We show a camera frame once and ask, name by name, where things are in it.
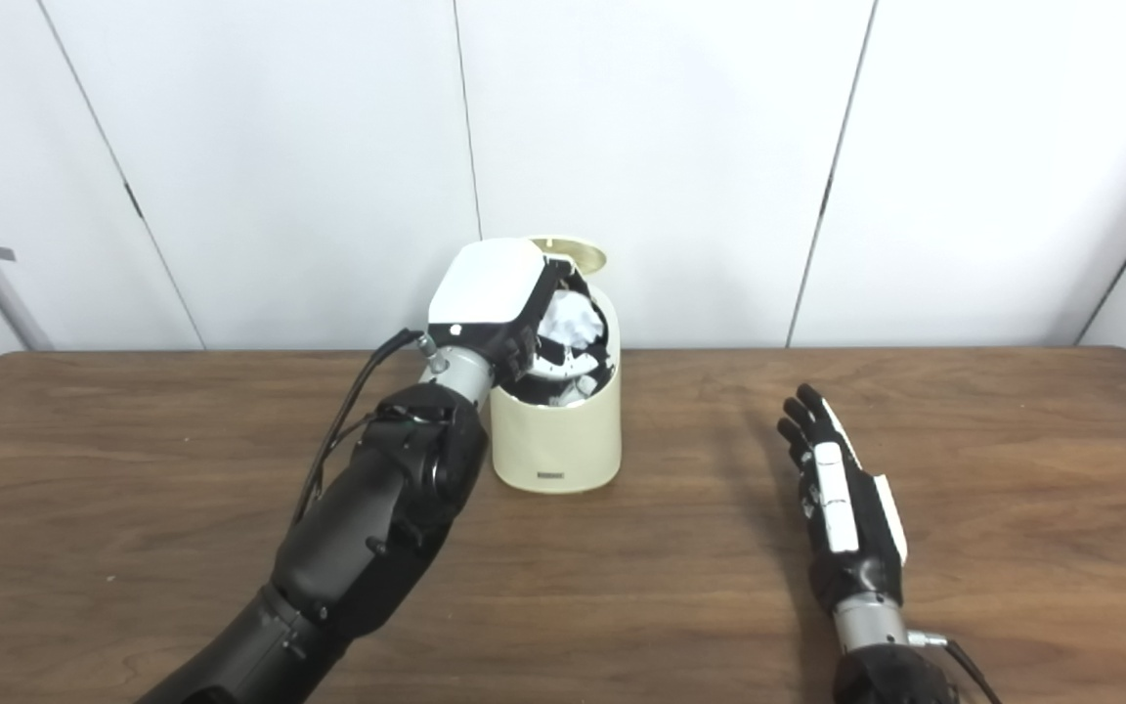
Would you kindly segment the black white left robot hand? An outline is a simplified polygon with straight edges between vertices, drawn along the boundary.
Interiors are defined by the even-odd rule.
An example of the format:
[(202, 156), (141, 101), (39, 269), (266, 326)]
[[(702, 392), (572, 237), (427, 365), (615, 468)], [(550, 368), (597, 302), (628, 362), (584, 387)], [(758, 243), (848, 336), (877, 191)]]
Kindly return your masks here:
[(613, 383), (616, 317), (589, 280), (607, 253), (577, 238), (492, 238), (444, 273), (415, 336), (425, 383), (482, 406), (504, 387), (524, 404), (578, 406)]

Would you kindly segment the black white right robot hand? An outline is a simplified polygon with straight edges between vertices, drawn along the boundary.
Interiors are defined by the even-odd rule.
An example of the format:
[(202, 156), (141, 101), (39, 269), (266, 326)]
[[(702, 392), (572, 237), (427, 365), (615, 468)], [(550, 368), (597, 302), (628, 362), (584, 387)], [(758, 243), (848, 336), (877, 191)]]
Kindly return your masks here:
[(903, 606), (908, 540), (888, 476), (863, 467), (844, 424), (808, 383), (786, 398), (777, 429), (797, 467), (817, 604), (832, 612), (846, 598), (872, 594)]

